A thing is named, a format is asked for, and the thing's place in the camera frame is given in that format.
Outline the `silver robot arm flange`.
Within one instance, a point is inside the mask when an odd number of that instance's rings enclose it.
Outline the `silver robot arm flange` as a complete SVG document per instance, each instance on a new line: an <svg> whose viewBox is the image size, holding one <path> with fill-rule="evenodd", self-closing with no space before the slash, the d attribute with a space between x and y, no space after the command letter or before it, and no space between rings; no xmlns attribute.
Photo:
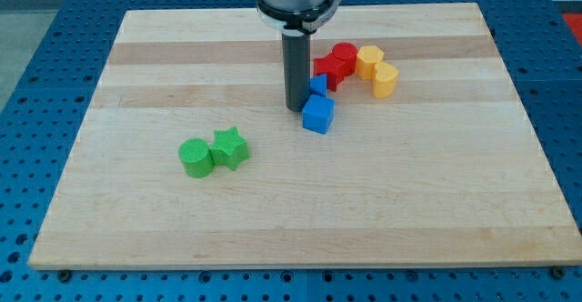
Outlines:
<svg viewBox="0 0 582 302"><path fill-rule="evenodd" d="M284 37L314 34L335 15L343 0L256 0L259 18Z"/></svg>

